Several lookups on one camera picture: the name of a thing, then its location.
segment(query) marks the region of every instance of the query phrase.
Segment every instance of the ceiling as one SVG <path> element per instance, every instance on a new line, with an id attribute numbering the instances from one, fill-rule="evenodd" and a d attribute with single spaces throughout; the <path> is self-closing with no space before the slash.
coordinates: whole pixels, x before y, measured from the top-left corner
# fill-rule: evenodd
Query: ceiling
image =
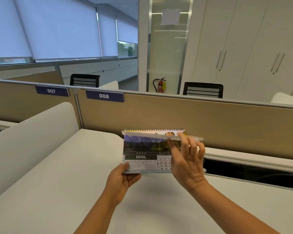
<path id="1" fill-rule="evenodd" d="M 107 3 L 138 20 L 138 0 L 88 0 L 94 4 Z"/>

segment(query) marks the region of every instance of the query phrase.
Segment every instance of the desk surface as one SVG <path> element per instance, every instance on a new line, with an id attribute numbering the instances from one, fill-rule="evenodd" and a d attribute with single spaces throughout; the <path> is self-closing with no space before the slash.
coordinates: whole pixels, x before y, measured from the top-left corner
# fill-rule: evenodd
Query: desk surface
<path id="1" fill-rule="evenodd" d="M 80 130 L 0 196 L 0 233 L 73 233 L 122 160 L 117 135 Z M 293 233 L 293 190 L 206 176 L 281 233 Z M 223 233 L 174 180 L 147 174 L 116 208 L 108 233 Z"/>

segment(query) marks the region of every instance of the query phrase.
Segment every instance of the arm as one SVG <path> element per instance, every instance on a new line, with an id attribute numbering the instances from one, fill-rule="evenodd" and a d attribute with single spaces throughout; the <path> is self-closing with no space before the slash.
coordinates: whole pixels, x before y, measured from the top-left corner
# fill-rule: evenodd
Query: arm
<path id="1" fill-rule="evenodd" d="M 211 186 L 204 177 L 204 144 L 182 133 L 178 136 L 180 151 L 168 140 L 172 151 L 172 174 L 226 234 L 279 234 Z"/>
<path id="2" fill-rule="evenodd" d="M 105 234 L 116 206 L 128 188 L 140 180 L 140 174 L 122 174 L 128 163 L 119 164 L 109 174 L 105 189 L 74 234 Z"/>

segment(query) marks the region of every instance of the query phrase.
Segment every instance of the hand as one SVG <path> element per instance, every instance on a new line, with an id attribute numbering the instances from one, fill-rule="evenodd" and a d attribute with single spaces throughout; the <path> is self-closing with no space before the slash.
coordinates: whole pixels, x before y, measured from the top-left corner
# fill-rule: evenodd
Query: hand
<path id="1" fill-rule="evenodd" d="M 103 195 L 110 197 L 115 205 L 118 205 L 123 200 L 129 187 L 141 178 L 141 174 L 123 174 L 128 166 L 128 162 L 119 164 L 110 172 L 107 178 Z"/>
<path id="2" fill-rule="evenodd" d="M 172 152 L 172 174 L 191 194 L 201 184 L 207 183 L 203 171 L 205 146 L 199 141 L 195 142 L 190 136 L 186 137 L 183 133 L 178 133 L 178 136 L 181 140 L 180 151 L 172 140 L 167 140 Z"/>

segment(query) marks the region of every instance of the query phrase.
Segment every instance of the cabinet handle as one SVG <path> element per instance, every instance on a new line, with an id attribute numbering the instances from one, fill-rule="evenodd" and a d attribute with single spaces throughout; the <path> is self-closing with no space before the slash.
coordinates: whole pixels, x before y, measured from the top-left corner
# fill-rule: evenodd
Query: cabinet handle
<path id="1" fill-rule="evenodd" d="M 226 57 L 226 53 L 227 53 L 227 51 L 225 51 L 225 55 L 224 55 L 224 58 L 223 58 L 223 63 L 222 63 L 222 67 L 221 67 L 220 69 L 222 69 L 222 68 L 223 68 L 223 65 L 224 65 L 224 61 L 225 61 L 225 57 Z"/>
<path id="2" fill-rule="evenodd" d="M 218 58 L 218 62 L 217 62 L 217 66 L 216 66 L 216 69 L 218 69 L 218 65 L 219 65 L 219 60 L 220 60 L 220 56 L 222 55 L 222 50 L 220 51 L 219 53 L 219 58 Z"/>
<path id="3" fill-rule="evenodd" d="M 273 68 L 275 67 L 275 64 L 276 64 L 276 62 L 277 62 L 277 59 L 278 59 L 279 55 L 280 55 L 280 53 L 278 53 L 278 55 L 277 55 L 277 57 L 276 57 L 276 59 L 275 59 L 275 62 L 274 62 L 274 64 L 273 64 L 273 66 L 272 66 L 270 72 L 272 72 Z"/>
<path id="4" fill-rule="evenodd" d="M 277 69 L 276 69 L 276 72 L 278 71 L 278 69 L 279 69 L 279 67 L 280 67 L 280 65 L 281 65 L 281 62 L 282 62 L 282 60 L 283 60 L 283 58 L 284 58 L 284 55 L 285 55 L 285 53 L 283 54 L 283 56 L 282 56 L 282 58 L 281 58 L 281 61 L 280 61 L 279 65 L 278 65 L 278 67 L 277 67 Z"/>

